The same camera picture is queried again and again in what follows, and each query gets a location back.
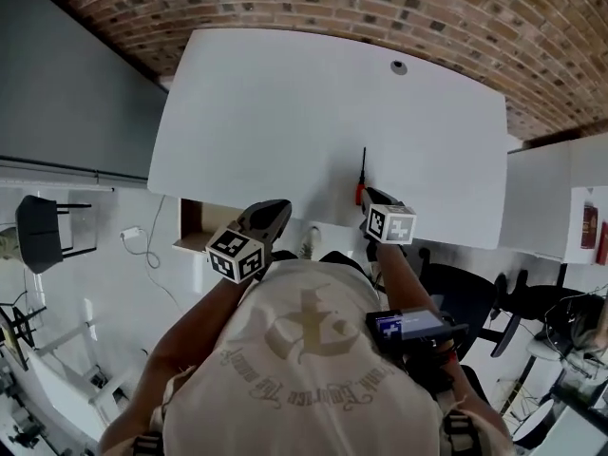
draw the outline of white cabinet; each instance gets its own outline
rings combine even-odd
[[[598,208],[595,249],[580,248],[585,203]],[[595,263],[608,220],[608,135],[509,154],[499,245],[564,263]]]

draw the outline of table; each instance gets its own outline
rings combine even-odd
[[[237,208],[285,198],[293,218],[356,227],[363,147],[368,185],[415,210],[417,238],[497,246],[504,96],[407,54],[330,36],[195,30],[148,188]]]

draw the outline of white table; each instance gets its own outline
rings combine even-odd
[[[391,71],[393,60],[406,75]],[[193,32],[162,115],[148,188],[358,226],[368,184],[418,214],[415,236],[498,244],[506,180],[500,93],[382,47],[267,29]]]

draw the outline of white floor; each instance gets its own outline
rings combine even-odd
[[[76,250],[93,246],[95,242],[98,247],[96,252],[69,258],[42,275],[26,275],[28,294],[19,301],[19,306],[23,310],[47,306],[38,322],[37,344],[44,345],[79,323],[100,318],[101,322],[93,333],[97,339],[71,343],[61,353],[64,360],[81,372],[87,370],[91,363],[99,364],[108,374],[117,373],[127,365],[133,366],[136,372],[140,371],[145,362],[143,350],[150,352],[166,330],[217,279],[203,264],[202,256],[172,248],[178,237],[177,200],[166,198],[164,201],[151,244],[151,250],[161,259],[161,267],[149,269],[152,277],[175,298],[176,304],[168,293],[147,277],[144,256],[130,255],[120,238],[120,232],[132,226],[141,226],[150,232],[161,202],[160,196],[135,189],[115,192],[0,189],[0,223],[13,221],[14,209],[25,194],[92,203],[94,208],[91,210],[60,217],[60,229],[64,246],[73,241]],[[275,247],[295,250],[306,226],[300,221],[291,221]],[[359,232],[347,228],[328,231],[323,226],[321,231],[323,246],[318,252],[320,256],[330,250],[340,250],[347,254],[351,252],[355,259],[363,258],[365,241]],[[133,251],[142,251],[145,238],[132,238],[127,245]],[[414,268],[419,265],[416,252],[420,246],[421,243],[412,245],[408,256]],[[509,251],[484,251],[441,244],[426,246],[433,253],[433,261],[465,268],[491,281],[500,272],[514,280],[520,268],[524,267],[530,270],[530,284],[552,283],[559,269],[556,262]],[[0,278],[0,302],[12,302],[23,291],[23,267],[16,261],[0,260]],[[503,328],[507,321],[506,315],[501,315],[492,323],[492,329]],[[539,330],[534,323],[525,326],[532,333]],[[476,370],[486,395],[497,408],[504,402],[528,360],[525,346],[530,339],[530,332],[519,328],[499,358],[489,357],[493,348],[491,343],[478,340],[464,360]],[[29,375],[21,373],[21,376],[27,378]],[[124,388],[127,395],[132,393],[137,380],[136,375]]]

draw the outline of white shoe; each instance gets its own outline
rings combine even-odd
[[[298,258],[304,260],[313,259],[313,251],[321,244],[321,232],[316,226],[311,226],[302,237]]]

